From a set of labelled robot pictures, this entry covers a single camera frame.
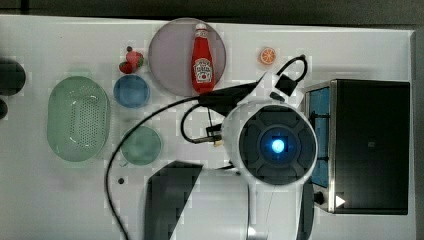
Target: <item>green basket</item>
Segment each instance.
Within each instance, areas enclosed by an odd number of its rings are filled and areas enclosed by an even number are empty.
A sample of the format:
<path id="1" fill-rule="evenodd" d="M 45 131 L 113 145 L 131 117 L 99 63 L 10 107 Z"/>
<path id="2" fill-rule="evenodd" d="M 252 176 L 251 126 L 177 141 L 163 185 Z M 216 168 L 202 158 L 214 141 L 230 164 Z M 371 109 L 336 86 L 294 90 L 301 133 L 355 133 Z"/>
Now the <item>green basket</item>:
<path id="1" fill-rule="evenodd" d="M 110 104 L 105 91 L 85 77 L 69 77 L 49 99 L 47 141 L 62 159 L 81 162 L 95 156 L 109 135 Z"/>

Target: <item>black knob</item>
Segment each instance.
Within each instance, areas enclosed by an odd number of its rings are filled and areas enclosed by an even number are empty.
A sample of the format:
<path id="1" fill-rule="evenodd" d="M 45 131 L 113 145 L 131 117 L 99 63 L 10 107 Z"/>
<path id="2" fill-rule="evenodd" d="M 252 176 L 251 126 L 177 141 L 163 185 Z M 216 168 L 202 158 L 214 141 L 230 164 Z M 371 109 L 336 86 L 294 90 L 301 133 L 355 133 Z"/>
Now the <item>black knob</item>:
<path id="1" fill-rule="evenodd" d="M 24 68 L 12 59 L 0 58 L 0 95 L 11 96 L 24 87 Z"/>
<path id="2" fill-rule="evenodd" d="M 7 105 L 0 99 L 0 119 L 3 119 L 7 115 Z"/>
<path id="3" fill-rule="evenodd" d="M 322 192 L 316 192 L 314 193 L 314 202 L 318 203 L 319 205 L 324 203 L 324 194 Z"/>

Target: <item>small black object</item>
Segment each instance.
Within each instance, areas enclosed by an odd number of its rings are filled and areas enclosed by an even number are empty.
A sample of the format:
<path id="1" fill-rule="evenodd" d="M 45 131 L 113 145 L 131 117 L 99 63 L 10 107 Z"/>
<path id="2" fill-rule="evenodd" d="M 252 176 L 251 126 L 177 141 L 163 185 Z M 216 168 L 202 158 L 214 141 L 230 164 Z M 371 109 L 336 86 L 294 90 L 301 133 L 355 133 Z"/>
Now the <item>small black object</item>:
<path id="1" fill-rule="evenodd" d="M 282 96 L 278 95 L 278 93 L 276 93 L 276 92 L 272 92 L 269 95 L 269 97 L 272 98 L 272 99 L 274 99 L 274 100 L 281 101 L 281 102 L 285 102 L 286 101 Z"/>
<path id="2" fill-rule="evenodd" d="M 0 95 L 11 96 L 24 87 L 24 68 L 16 61 L 0 58 Z"/>
<path id="3" fill-rule="evenodd" d="M 3 119 L 7 115 L 7 104 L 0 99 L 0 119 Z"/>
<path id="4" fill-rule="evenodd" d="M 322 192 L 316 192 L 314 193 L 314 202 L 318 203 L 319 205 L 324 203 L 324 194 Z"/>
<path id="5" fill-rule="evenodd" d="M 297 82 L 287 77 L 284 74 L 281 74 L 280 79 L 278 80 L 275 88 L 285 93 L 287 96 L 291 96 L 294 89 L 296 89 Z"/>

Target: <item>white tabletop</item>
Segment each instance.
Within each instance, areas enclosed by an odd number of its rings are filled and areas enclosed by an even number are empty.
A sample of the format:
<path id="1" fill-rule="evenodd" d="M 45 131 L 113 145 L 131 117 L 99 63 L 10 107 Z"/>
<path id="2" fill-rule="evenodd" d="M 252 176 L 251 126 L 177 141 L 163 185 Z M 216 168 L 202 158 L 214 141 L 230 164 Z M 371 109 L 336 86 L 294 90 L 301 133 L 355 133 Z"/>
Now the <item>white tabletop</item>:
<path id="1" fill-rule="evenodd" d="M 126 47 L 131 45 L 147 56 L 150 40 L 165 23 L 0 16 L 0 56 L 16 59 L 28 77 L 19 94 L 1 97 L 8 104 L 9 113 L 0 120 L 0 239 L 119 239 L 103 192 L 107 161 L 122 134 L 138 120 L 181 97 L 159 86 L 149 73 L 148 64 L 137 72 L 151 87 L 148 106 L 126 109 L 116 103 L 112 89 L 122 76 L 118 64 L 125 59 Z M 308 57 L 310 65 L 300 88 L 334 78 L 411 80 L 410 31 L 211 25 L 227 48 L 227 67 L 217 88 L 255 81 L 264 71 L 276 71 L 300 54 Z M 264 46 L 277 51 L 276 62 L 268 68 L 257 63 L 258 52 Z M 295 71 L 289 68 L 288 75 L 294 78 Z M 82 163 L 57 157 L 46 137 L 49 95 L 58 82 L 72 75 L 88 76 L 100 84 L 109 96 L 112 110 L 105 147 Z M 199 162 L 208 168 L 224 166 L 228 159 L 223 147 L 184 142 L 179 120 L 189 106 L 169 110 L 146 124 L 155 128 L 164 141 L 160 158 L 153 164 L 121 167 L 125 160 L 118 154 L 111 172 L 112 194 L 134 239 L 141 239 L 139 198 L 149 176 L 176 159 Z M 220 121 L 216 114 L 213 118 L 215 123 Z M 195 113 L 186 125 L 193 137 L 203 135 L 201 127 L 207 125 L 207 114 Z M 412 155 L 410 169 L 407 216 L 331 215 L 316 208 L 311 239 L 415 239 Z M 126 184 L 118 185 L 119 177 Z M 275 193 L 272 212 L 278 212 L 278 202 L 279 194 Z M 280 218 L 272 214 L 270 217 L 274 221 Z"/>

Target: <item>wire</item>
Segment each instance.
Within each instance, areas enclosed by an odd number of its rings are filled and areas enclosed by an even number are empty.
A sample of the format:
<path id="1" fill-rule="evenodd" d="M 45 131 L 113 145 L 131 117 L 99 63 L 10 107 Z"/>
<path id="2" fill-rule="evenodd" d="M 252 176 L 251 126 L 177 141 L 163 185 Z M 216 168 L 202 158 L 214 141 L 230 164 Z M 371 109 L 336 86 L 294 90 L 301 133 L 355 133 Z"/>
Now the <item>wire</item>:
<path id="1" fill-rule="evenodd" d="M 181 124 L 180 124 L 181 135 L 183 136 L 183 138 L 184 138 L 187 142 L 191 142 L 191 143 L 194 143 L 194 144 L 197 144 L 197 142 L 196 142 L 196 141 L 194 141 L 194 139 L 191 139 L 191 138 L 187 137 L 187 135 L 186 135 L 186 133 L 185 133 L 185 131 L 184 131 L 184 122 L 185 122 L 185 120 L 186 120 L 187 116 L 188 116 L 191 112 L 193 112 L 196 108 L 199 108 L 199 107 L 201 107 L 201 104 L 200 104 L 200 103 L 198 103 L 198 104 L 196 104 L 196 105 L 192 106 L 189 110 L 187 110 L 187 112 L 185 112 L 185 113 L 184 113 L 183 118 L 181 119 Z"/>
<path id="2" fill-rule="evenodd" d="M 208 108 L 208 115 L 209 115 L 209 125 L 212 127 L 211 111 L 209 108 Z"/>
<path id="3" fill-rule="evenodd" d="M 169 104 L 169 105 L 167 105 L 167 106 L 165 106 L 165 107 L 163 107 L 163 108 L 160 108 L 159 110 L 156 110 L 155 112 L 153 112 L 152 114 L 150 114 L 149 116 L 147 116 L 146 118 L 144 118 L 143 120 L 141 120 L 135 127 L 133 127 L 129 132 L 128 132 L 128 134 L 126 134 L 122 139 L 121 139 L 121 141 L 119 142 L 119 144 L 118 144 L 118 146 L 116 147 L 116 149 L 115 149 L 115 151 L 113 151 L 113 153 L 112 153 L 112 156 L 110 157 L 110 160 L 109 160 L 109 163 L 108 163 L 108 165 L 107 165 L 107 168 L 106 168 L 106 172 L 105 172 L 105 176 L 104 176 L 104 191 L 105 191 L 105 194 L 106 194 L 106 198 L 107 198 L 107 202 L 108 202 L 108 204 L 109 204 L 109 208 L 110 208 L 110 210 L 111 210 L 111 212 L 112 212 L 112 215 L 113 215 L 113 217 L 115 218 L 115 220 L 116 220 L 116 222 L 118 222 L 118 226 L 119 226 L 119 229 L 121 230 L 121 232 L 122 232 L 122 234 L 124 235 L 124 239 L 125 240 L 129 240 L 130 238 L 129 238 L 129 235 L 128 235 L 128 232 L 126 231 L 126 229 L 125 229 L 125 227 L 124 227 L 124 225 L 122 224 L 122 221 L 121 221 L 121 219 L 120 219 L 120 217 L 119 217 L 119 215 L 118 215 L 118 213 L 116 212 L 116 210 L 115 210 L 115 205 L 113 204 L 113 201 L 112 201 L 112 196 L 111 196 L 111 194 L 110 194 L 110 186 L 109 186 L 109 173 L 110 173 L 110 170 L 111 170 L 111 168 L 112 168 L 112 163 L 113 163 L 113 161 L 114 161 L 114 159 L 115 159 L 115 156 L 116 156 L 116 154 L 118 153 L 118 151 L 119 151 L 119 149 L 122 147 L 122 145 L 124 144 L 124 142 L 135 132 L 135 130 L 137 130 L 137 128 L 138 127 L 140 127 L 143 123 L 145 123 L 145 122 L 147 122 L 149 119 L 151 119 L 152 117 L 154 117 L 155 115 L 157 115 L 157 114 L 159 114 L 159 113 L 161 113 L 161 112 L 163 112 L 163 111 L 165 111 L 166 109 L 168 109 L 168 108 L 171 108 L 171 107 L 174 107 L 174 106 L 177 106 L 177 105 L 179 105 L 179 104 L 182 104 L 182 103 L 185 103 L 185 102 L 190 102 L 190 101 L 193 101 L 193 100 L 198 100 L 199 99 L 199 97 L 191 97 L 191 98 L 186 98 L 186 99 L 182 99 L 182 100 L 179 100 L 179 101 L 176 101 L 176 102 L 174 102 L 174 103 L 171 103 L 171 104 Z"/>
<path id="4" fill-rule="evenodd" d="M 300 81 L 303 80 L 303 78 L 305 77 L 306 73 L 308 72 L 308 62 L 306 61 L 306 56 L 305 55 L 300 55 L 299 57 L 295 57 L 290 59 L 290 61 L 288 61 L 286 64 L 284 64 L 284 66 L 277 72 L 277 75 L 280 76 L 284 70 L 286 70 L 287 67 L 289 67 L 292 63 L 296 62 L 296 61 L 302 61 L 304 68 L 303 68 L 303 73 L 302 75 L 296 79 L 295 81 L 297 83 L 299 83 Z"/>

